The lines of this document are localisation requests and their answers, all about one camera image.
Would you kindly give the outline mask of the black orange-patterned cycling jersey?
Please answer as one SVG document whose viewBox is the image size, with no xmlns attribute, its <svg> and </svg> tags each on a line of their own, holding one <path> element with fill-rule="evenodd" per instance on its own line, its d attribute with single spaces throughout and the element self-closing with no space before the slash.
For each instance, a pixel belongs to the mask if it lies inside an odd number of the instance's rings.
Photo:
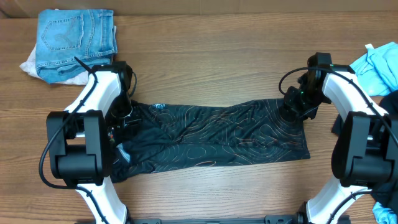
<svg viewBox="0 0 398 224">
<path fill-rule="evenodd" d="M 281 99 L 229 107 L 133 102 L 136 124 L 115 134 L 111 180 L 195 166 L 241 166 L 310 158 L 303 122 L 280 116 Z"/>
</svg>

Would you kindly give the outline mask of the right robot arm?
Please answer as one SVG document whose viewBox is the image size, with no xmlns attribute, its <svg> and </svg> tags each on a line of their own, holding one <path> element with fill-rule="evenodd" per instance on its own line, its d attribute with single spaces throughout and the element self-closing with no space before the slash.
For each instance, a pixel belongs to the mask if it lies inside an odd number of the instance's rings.
<svg viewBox="0 0 398 224">
<path fill-rule="evenodd" d="M 366 94 L 348 65 L 317 52 L 307 60 L 299 87 L 283 93 L 279 113 L 288 121 L 313 119 L 321 103 L 332 103 L 343 127 L 331 156 L 332 177 L 294 215 L 268 216 L 266 223 L 349 223 L 345 211 L 362 195 L 373 195 L 397 211 L 397 116 Z"/>
</svg>

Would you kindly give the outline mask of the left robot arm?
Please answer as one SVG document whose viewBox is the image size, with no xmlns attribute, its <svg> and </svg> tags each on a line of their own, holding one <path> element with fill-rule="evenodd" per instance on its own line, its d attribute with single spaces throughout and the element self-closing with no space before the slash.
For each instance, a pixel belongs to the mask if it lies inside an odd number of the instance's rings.
<svg viewBox="0 0 398 224">
<path fill-rule="evenodd" d="M 141 121 L 130 100 L 136 74 L 124 61 L 82 67 L 88 72 L 86 87 L 63 111 L 47 116 L 48 143 L 39 175 L 51 188 L 77 191 L 94 223 L 132 223 L 111 173 L 117 141 Z"/>
</svg>

